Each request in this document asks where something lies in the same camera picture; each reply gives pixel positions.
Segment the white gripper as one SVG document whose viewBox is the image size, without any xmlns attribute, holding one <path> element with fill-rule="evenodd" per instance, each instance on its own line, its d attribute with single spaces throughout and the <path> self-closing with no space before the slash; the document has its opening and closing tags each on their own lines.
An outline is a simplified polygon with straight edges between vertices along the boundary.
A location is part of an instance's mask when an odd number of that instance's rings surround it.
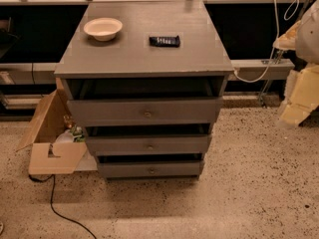
<svg viewBox="0 0 319 239">
<path fill-rule="evenodd" d="M 319 65 L 292 70 L 285 87 L 285 102 L 278 110 L 278 125 L 298 127 L 319 106 Z"/>
</svg>

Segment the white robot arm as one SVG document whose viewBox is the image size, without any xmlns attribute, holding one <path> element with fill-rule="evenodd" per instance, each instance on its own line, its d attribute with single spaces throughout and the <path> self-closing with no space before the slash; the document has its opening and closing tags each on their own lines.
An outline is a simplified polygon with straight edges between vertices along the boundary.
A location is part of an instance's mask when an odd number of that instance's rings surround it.
<svg viewBox="0 0 319 239">
<path fill-rule="evenodd" d="M 279 126 L 296 127 L 319 107 L 319 0 L 274 41 L 273 47 L 283 51 L 292 50 L 307 63 L 300 72 L 290 71 L 286 80 L 285 99 L 278 110 Z"/>
</svg>

